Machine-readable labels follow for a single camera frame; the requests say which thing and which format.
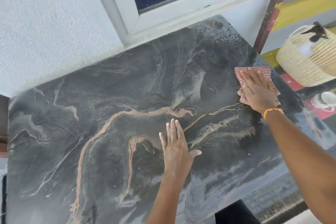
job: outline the orange bracelet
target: orange bracelet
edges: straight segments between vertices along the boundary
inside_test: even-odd
[[[282,112],[282,114],[285,114],[285,113],[283,112],[283,110],[280,109],[280,108],[269,108],[269,109],[267,109],[267,110],[262,114],[262,116],[264,117],[264,119],[266,119],[266,114],[267,114],[269,111],[273,111],[273,110],[277,110],[277,111],[279,111],[279,112]]]

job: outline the white cup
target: white cup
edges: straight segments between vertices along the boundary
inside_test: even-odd
[[[336,106],[336,95],[328,91],[317,94],[311,99],[311,104],[313,107],[323,109],[326,112],[333,112]]]

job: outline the finger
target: finger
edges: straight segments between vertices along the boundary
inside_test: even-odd
[[[166,123],[166,130],[167,130],[167,145],[171,144],[171,137],[170,137],[170,123]]]
[[[267,82],[265,80],[265,77],[263,76],[263,74],[260,71],[258,72],[258,78],[261,82],[261,85],[264,86],[265,88],[267,88]]]
[[[194,159],[197,155],[201,155],[202,152],[200,150],[191,150],[189,154],[192,157],[192,159]]]
[[[178,120],[175,120],[175,125],[176,125],[176,130],[177,130],[177,139],[180,140],[182,143],[187,144],[186,138],[183,133],[183,129]]]
[[[243,89],[243,91],[244,91],[244,93],[245,93],[245,95],[246,95],[246,98],[248,98],[249,96],[253,95],[253,92],[252,92],[252,90],[250,89],[249,86],[244,85],[244,86],[242,87],[242,89]]]
[[[177,131],[176,131],[176,126],[175,126],[175,120],[171,119],[170,121],[170,137],[171,137],[171,142],[174,143],[177,141]]]
[[[274,86],[274,83],[272,82],[272,79],[269,80],[268,82],[268,88],[274,92],[274,89],[275,89],[275,86]]]
[[[250,77],[254,80],[255,84],[261,85],[261,81],[259,80],[259,77],[255,74],[255,72],[249,67],[247,69]]]
[[[162,149],[163,149],[163,152],[164,152],[166,150],[166,147],[167,147],[167,142],[166,142],[166,139],[164,138],[164,136],[161,132],[159,133],[159,137],[161,139]]]
[[[253,81],[253,79],[250,77],[249,74],[245,73],[245,72],[241,72],[240,73],[241,76],[244,78],[244,81],[246,82],[247,86],[249,86],[249,88],[251,89],[251,91],[253,92],[253,89],[255,88],[256,84]]]

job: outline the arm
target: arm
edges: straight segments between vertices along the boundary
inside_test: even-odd
[[[276,108],[275,95],[261,74],[242,74],[251,107],[260,113]],[[323,223],[336,220],[336,160],[279,111],[266,114],[266,122],[289,171],[313,214]]]
[[[178,120],[166,124],[168,140],[159,133],[165,172],[146,224],[174,224],[177,202],[194,157],[200,150],[188,151],[187,141]]]

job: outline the hand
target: hand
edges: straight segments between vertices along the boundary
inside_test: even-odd
[[[267,109],[277,107],[277,97],[274,94],[274,84],[270,79],[266,82],[262,73],[248,68],[248,73],[241,72],[247,85],[243,86],[247,101],[253,110],[264,113]]]
[[[202,152],[200,150],[188,151],[187,141],[178,120],[172,119],[166,124],[166,129],[167,142],[163,134],[159,133],[165,163],[164,175],[172,178],[176,186],[182,189],[194,158]]]

